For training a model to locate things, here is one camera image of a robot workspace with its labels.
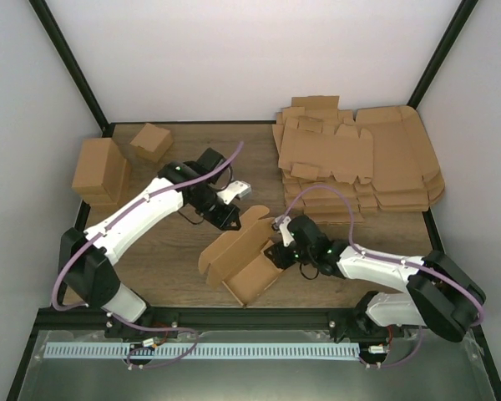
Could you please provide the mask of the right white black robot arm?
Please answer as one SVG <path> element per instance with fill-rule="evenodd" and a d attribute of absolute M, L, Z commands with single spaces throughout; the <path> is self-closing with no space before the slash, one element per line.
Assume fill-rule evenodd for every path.
<path fill-rule="evenodd" d="M 331 240 L 308 216 L 279 216 L 272 223 L 281 240 L 265 250 L 280 269 L 311 265 L 327 277 L 363 280 L 393 292 L 369 292 L 358 303 L 355 329 L 371 337 L 386 326 L 422 326 L 459 343 L 481 322 L 484 291 L 441 251 L 398 256 Z"/>

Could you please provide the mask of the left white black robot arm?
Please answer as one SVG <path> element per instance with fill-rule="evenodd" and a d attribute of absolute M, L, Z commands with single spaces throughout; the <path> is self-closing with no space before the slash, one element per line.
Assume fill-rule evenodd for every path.
<path fill-rule="evenodd" d="M 114 266 L 142 235 L 185 206 L 221 231 L 239 230 L 240 209 L 234 202 L 250 194 L 250 184 L 230 178 L 226 186 L 216 187 L 223 173 L 233 171 L 234 159 L 208 148 L 197 161 L 170 162 L 110 217 L 82 231 L 67 230 L 61 238 L 53 308 L 70 308 L 58 300 L 59 288 L 66 284 L 80 296 L 80 306 L 107 312 L 137 338 L 147 336 L 154 327 L 149 305 L 120 281 Z"/>

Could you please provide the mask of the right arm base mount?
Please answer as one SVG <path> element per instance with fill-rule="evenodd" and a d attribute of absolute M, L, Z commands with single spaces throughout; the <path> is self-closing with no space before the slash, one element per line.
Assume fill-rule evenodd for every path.
<path fill-rule="evenodd" d="M 389 334 L 402 334 L 402 329 L 378 326 L 364 312 L 354 308 L 333 309 L 326 315 L 330 337 L 340 342 L 347 338 L 352 342 L 381 341 Z"/>

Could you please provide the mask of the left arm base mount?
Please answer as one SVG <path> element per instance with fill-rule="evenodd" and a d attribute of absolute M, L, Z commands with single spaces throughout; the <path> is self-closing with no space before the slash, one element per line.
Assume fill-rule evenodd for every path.
<path fill-rule="evenodd" d="M 130 342 L 152 337 L 175 338 L 178 328 L 159 321 L 158 317 L 157 310 L 152 307 L 148 307 L 135 322 L 127 322 L 119 315 L 111 315 L 108 317 L 104 336 Z"/>

